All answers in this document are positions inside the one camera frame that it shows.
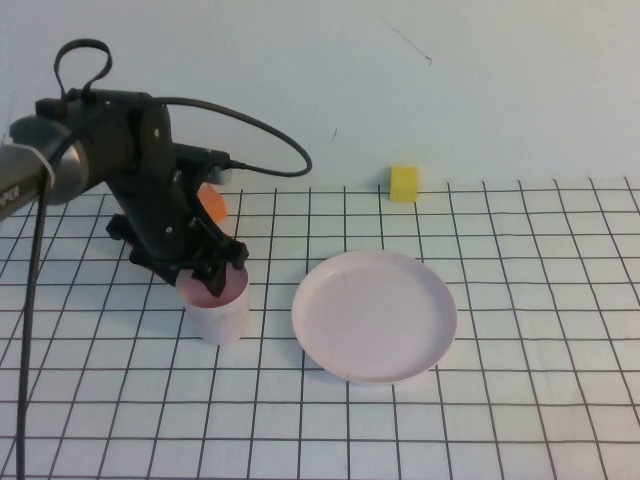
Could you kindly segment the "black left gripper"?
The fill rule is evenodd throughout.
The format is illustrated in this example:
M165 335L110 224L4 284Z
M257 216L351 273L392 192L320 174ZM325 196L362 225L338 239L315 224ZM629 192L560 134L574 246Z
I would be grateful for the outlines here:
M227 268L241 270L247 246L224 233L210 218L197 192L210 168L176 169L166 180L141 172L108 183L122 212L107 225L114 240L130 246L129 260L174 286L183 271L207 281L219 298L226 288Z

